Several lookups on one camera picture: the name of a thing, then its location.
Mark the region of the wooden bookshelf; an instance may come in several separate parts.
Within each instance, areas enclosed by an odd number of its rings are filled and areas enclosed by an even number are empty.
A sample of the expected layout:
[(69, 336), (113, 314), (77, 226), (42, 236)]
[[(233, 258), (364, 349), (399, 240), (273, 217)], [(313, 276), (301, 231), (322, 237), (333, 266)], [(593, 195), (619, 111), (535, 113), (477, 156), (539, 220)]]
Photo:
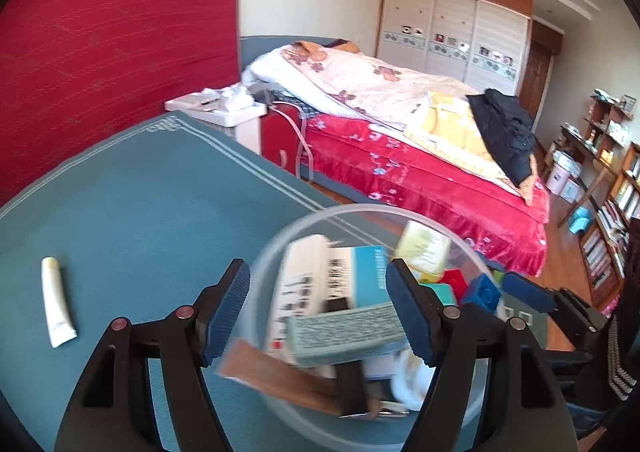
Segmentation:
[(639, 145), (629, 133), (636, 99), (615, 98), (599, 88), (590, 99), (584, 125), (561, 126), (549, 154), (558, 168), (547, 176), (570, 175), (558, 186), (572, 203), (559, 226), (578, 235), (591, 302), (603, 310), (613, 305), (625, 280), (629, 225), (639, 215)]

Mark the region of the red building block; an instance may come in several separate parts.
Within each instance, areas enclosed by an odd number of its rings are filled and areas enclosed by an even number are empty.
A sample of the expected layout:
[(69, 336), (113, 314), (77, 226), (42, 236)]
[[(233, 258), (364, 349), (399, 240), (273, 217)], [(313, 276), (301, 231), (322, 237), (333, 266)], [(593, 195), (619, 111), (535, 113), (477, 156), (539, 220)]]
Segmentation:
[(445, 270), (439, 282), (442, 284), (448, 284), (451, 287), (457, 303), (461, 302), (462, 297), (468, 289), (468, 283), (466, 283), (463, 273), (459, 269)]

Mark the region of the blue building block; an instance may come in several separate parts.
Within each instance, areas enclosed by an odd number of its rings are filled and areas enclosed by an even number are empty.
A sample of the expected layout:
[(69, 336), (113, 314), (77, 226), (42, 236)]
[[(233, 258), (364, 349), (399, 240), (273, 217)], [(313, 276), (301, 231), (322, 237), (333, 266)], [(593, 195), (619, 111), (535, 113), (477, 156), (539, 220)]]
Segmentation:
[(461, 305), (474, 304), (488, 313), (497, 313), (501, 292), (485, 273), (473, 279), (460, 299)]

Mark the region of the white sliding wardrobe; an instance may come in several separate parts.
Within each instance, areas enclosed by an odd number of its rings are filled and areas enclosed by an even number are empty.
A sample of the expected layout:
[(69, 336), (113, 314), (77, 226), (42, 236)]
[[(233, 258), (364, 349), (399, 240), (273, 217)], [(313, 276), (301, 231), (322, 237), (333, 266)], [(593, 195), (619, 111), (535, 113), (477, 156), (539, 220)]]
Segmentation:
[(534, 0), (383, 0), (378, 59), (450, 76), (474, 90), (518, 94)]

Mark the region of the teal small medicine box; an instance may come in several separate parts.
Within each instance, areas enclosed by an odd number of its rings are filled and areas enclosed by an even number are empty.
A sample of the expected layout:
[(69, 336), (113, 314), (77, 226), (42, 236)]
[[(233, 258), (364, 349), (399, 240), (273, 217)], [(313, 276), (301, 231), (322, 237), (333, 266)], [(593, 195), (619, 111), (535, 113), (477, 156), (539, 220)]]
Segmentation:
[(395, 354), (408, 340), (392, 303), (290, 318), (286, 349), (303, 368)]

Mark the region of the white medicine box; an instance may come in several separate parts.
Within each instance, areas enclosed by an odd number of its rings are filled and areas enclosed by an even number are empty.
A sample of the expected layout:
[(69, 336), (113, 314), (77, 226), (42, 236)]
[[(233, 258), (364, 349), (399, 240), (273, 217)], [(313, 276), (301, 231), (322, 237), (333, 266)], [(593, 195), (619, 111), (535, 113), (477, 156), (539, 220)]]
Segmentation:
[(307, 235), (285, 248), (271, 297), (265, 350), (286, 356), (286, 321), (320, 313), (329, 261), (329, 239)]

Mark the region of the teal Glide floss box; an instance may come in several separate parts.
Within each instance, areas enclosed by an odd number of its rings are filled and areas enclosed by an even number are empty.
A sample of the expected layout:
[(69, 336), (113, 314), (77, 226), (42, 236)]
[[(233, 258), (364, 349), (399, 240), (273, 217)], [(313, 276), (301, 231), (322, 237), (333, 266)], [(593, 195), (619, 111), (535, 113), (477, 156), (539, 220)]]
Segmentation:
[(447, 283), (425, 283), (423, 284), (424, 289), (429, 289), (433, 291), (439, 302), (444, 306), (457, 306), (458, 301), (456, 295), (454, 295), (454, 290)]

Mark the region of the white heater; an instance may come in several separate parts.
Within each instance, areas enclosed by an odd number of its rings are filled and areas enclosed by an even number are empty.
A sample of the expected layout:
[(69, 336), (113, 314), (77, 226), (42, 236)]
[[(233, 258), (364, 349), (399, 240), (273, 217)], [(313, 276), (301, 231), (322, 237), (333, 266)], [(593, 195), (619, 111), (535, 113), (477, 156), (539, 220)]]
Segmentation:
[(267, 106), (254, 99), (241, 83), (221, 90), (204, 88), (201, 92), (169, 99), (166, 111), (180, 111), (222, 131), (242, 146), (262, 153), (260, 119), (267, 114)]

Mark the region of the black lipstick tube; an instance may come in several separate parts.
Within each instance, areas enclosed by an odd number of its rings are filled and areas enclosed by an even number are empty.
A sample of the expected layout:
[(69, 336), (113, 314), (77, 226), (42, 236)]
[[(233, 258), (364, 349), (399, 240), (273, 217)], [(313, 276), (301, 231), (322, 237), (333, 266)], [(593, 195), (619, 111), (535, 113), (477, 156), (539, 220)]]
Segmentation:
[(369, 414), (369, 398), (360, 361), (334, 365), (335, 394), (340, 417), (364, 417)]

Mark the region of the clear plastic bowl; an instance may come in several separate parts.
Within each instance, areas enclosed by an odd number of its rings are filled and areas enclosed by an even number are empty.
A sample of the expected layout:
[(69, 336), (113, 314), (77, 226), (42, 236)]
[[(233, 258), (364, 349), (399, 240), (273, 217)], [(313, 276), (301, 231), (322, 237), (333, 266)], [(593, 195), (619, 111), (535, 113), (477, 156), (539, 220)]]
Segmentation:
[[(294, 221), (278, 233), (257, 257), (252, 268), (250, 296), (242, 312), (243, 339), (268, 354), (265, 341), (271, 297), (288, 243), (307, 235), (324, 235), (329, 239), (330, 248), (379, 245), (386, 252), (388, 264), (395, 258), (397, 243), (410, 220), (436, 229), (450, 238), (445, 270), (461, 270), (468, 284), (482, 273), (488, 275), (489, 269), (483, 257), (474, 252), (469, 243), (434, 220), (384, 205), (352, 204), (330, 207)], [(352, 309), (346, 299), (327, 301), (324, 288), (324, 301), (320, 313), (345, 309)], [(332, 416), (294, 406), (268, 394), (263, 394), (262, 400), (282, 423), (317, 446), (324, 446), (332, 451), (398, 451), (404, 445), (418, 414), (406, 409), (390, 391), (390, 378), (395, 373), (395, 360), (401, 351), (360, 360), (370, 395), (382, 402), (381, 413), (374, 420)], [(294, 362), (286, 349), (286, 341), (285, 352), (286, 356), (283, 358), (271, 354), (269, 356), (308, 373), (335, 380), (334, 365), (303, 368)]]

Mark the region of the yellow blanket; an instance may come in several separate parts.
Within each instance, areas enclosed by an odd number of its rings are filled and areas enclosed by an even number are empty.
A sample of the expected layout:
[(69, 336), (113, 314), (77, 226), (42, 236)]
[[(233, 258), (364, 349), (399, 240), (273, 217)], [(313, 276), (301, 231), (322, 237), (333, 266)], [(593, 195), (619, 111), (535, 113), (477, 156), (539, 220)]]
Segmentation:
[(518, 195), (526, 205), (533, 204), (538, 177), (533, 154), (530, 163), (534, 175), (521, 186), (514, 186), (492, 160), (467, 100), (444, 93), (428, 93), (425, 101), (411, 112), (404, 136), (440, 160)]

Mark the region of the yellow green medicine box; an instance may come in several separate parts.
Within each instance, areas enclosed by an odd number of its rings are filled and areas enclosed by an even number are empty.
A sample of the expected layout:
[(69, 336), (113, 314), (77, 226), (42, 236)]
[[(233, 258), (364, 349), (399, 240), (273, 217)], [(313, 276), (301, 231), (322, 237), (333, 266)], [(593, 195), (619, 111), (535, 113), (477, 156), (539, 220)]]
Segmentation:
[(406, 224), (394, 253), (405, 261), (416, 281), (435, 283), (444, 273), (450, 238), (436, 229), (410, 220)]

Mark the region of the rose gold cosmetic tube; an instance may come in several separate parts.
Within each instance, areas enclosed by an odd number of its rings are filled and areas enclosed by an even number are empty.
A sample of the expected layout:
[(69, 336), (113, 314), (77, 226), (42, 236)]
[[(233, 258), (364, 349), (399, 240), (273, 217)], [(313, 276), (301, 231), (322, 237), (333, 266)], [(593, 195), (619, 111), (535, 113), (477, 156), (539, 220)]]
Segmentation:
[[(295, 368), (265, 354), (244, 339), (235, 339), (222, 355), (218, 374), (294, 406), (340, 417), (335, 380)], [(369, 414), (356, 418), (373, 420), (380, 414), (382, 402), (373, 398), (369, 391), (368, 398)]]

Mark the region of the blue white vitamin D2 box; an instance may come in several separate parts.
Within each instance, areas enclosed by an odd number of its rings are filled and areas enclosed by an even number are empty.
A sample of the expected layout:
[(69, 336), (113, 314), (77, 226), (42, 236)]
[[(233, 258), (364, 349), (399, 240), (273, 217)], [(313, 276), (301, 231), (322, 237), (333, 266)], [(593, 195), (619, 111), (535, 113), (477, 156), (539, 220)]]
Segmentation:
[(382, 246), (331, 247), (326, 300), (345, 298), (350, 308), (388, 303), (386, 267)]

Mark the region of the white cream tube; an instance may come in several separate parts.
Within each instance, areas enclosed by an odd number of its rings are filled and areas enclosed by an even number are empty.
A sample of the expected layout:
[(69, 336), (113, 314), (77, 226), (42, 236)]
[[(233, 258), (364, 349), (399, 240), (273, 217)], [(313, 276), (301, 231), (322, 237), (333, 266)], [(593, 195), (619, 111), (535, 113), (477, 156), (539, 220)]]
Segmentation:
[(60, 264), (54, 257), (41, 261), (41, 286), (50, 344), (58, 348), (76, 339), (77, 332), (67, 307)]

